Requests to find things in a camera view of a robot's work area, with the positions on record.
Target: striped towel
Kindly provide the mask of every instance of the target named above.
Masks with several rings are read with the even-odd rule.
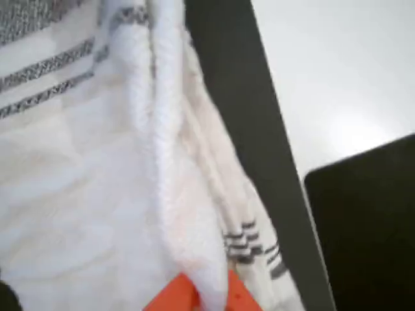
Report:
[[[0,2],[0,268],[26,311],[140,310],[230,263],[303,310],[204,87],[181,0]]]

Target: black object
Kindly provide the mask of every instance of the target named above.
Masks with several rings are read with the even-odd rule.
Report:
[[[19,299],[9,285],[0,281],[0,310],[22,311]]]
[[[329,286],[249,0],[187,0],[209,92],[278,229],[307,311],[331,311]]]
[[[305,179],[338,311],[413,310],[415,136]]]

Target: orange object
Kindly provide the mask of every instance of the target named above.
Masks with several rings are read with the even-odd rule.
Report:
[[[262,311],[241,280],[229,271],[226,311]],[[199,294],[193,283],[179,274],[145,308],[144,311],[193,311],[200,307]]]

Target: white surface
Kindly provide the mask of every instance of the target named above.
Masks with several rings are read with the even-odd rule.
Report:
[[[300,178],[415,132],[415,1],[252,4]]]

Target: gray stripe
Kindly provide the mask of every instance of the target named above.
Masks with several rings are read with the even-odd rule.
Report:
[[[91,54],[94,39],[90,38],[72,49],[60,53],[34,65],[30,65],[9,76],[0,78],[0,93],[22,83],[37,79],[47,73],[57,71],[76,60]]]
[[[103,62],[105,59],[107,59],[109,54],[110,54],[110,47],[108,45],[105,45],[103,48],[98,50],[93,56],[94,64]]]
[[[267,264],[272,264],[274,262],[274,260],[277,259],[279,255],[279,248],[277,250],[277,252],[275,254],[273,254],[268,260],[267,260]]]
[[[241,233],[241,234],[228,233],[227,235],[224,235],[224,238],[227,238],[229,240],[242,240],[244,236],[245,236],[244,233]],[[247,241],[254,241],[254,240],[257,240],[258,238],[259,238],[258,232],[245,236],[245,239]]]
[[[93,72],[87,71],[86,73],[83,73],[79,76],[76,76],[62,83],[59,83],[41,93],[35,94],[31,97],[24,98],[20,100],[19,102],[15,102],[6,107],[3,107],[0,109],[0,119],[4,119],[11,115],[15,115],[17,113],[23,112],[57,95],[61,95],[65,93],[67,90],[79,85],[79,83],[87,80],[88,78],[92,76],[93,76]]]
[[[148,26],[147,9],[143,6],[131,6],[121,8],[114,14],[110,23],[110,32],[114,32],[119,25],[122,24],[138,24]]]
[[[242,229],[251,229],[253,227],[255,227],[255,220],[252,222],[243,222],[242,223]]]
[[[287,266],[284,264],[284,262],[280,262],[274,269],[270,271],[271,279],[275,280],[281,277],[285,272],[287,272]]]
[[[264,254],[269,254],[269,253],[271,253],[272,251],[274,251],[276,248],[278,247],[278,243],[276,243],[276,244],[274,244],[273,246],[271,246],[270,248],[267,248],[265,251],[264,251]]]
[[[255,256],[261,255],[263,253],[261,246],[254,246],[250,250],[249,255],[228,255],[228,257],[238,264],[253,264],[255,261]]]
[[[60,21],[85,0],[1,0],[0,47]]]

